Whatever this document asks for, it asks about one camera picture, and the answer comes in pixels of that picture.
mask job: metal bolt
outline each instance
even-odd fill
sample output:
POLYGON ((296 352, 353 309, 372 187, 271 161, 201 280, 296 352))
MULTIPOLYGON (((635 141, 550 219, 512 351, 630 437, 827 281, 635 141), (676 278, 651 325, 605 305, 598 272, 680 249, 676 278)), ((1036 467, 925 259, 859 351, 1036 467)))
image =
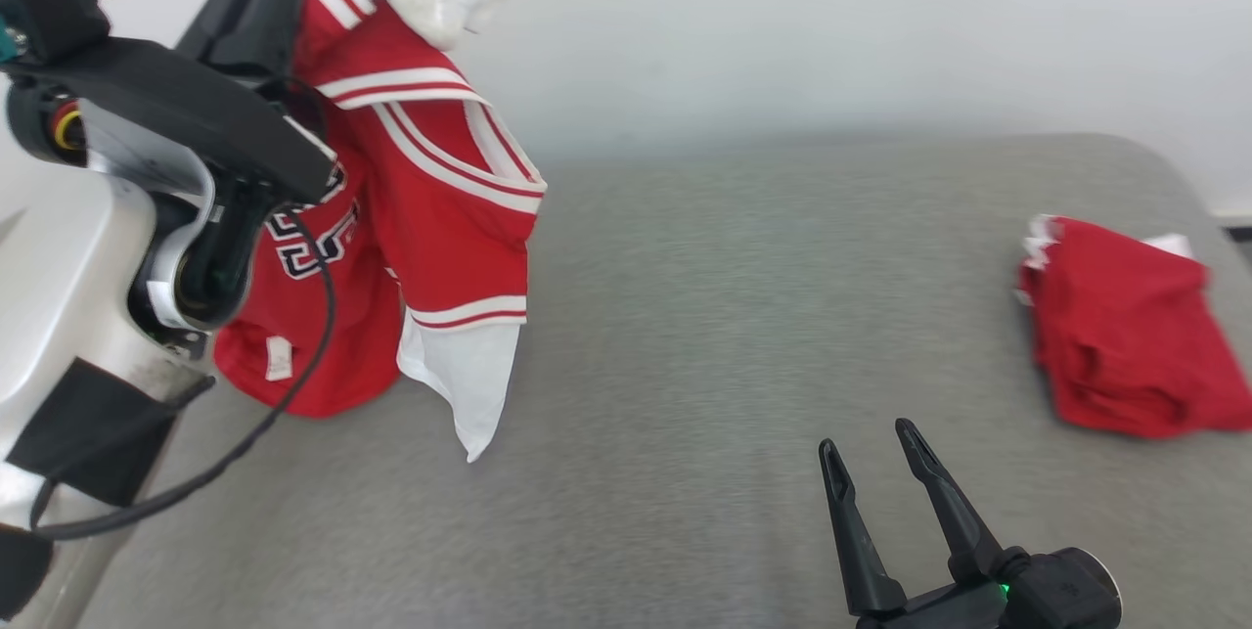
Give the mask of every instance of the metal bolt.
POLYGON ((26 36, 26 33, 23 33, 18 28, 5 28, 4 34, 9 35, 9 40, 13 40, 13 46, 18 50, 18 56, 30 51, 30 38, 26 36))

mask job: gray tablecloth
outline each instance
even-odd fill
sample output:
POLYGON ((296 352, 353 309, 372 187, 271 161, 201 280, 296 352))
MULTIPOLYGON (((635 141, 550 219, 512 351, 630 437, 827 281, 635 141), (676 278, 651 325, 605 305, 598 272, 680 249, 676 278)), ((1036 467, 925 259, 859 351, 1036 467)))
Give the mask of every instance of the gray tablecloth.
MULTIPOLYGON (((140 528, 84 626, 850 628, 823 437, 889 570, 913 594, 947 581, 895 416, 1002 543, 1108 564, 1124 626, 1247 625, 1252 440, 1060 424, 1012 294, 1035 213, 1181 232, 1252 363, 1252 278, 1158 157, 1048 137, 543 169, 532 322, 482 460, 412 383, 288 418, 140 528)), ((203 398, 162 480, 260 415, 203 398)))

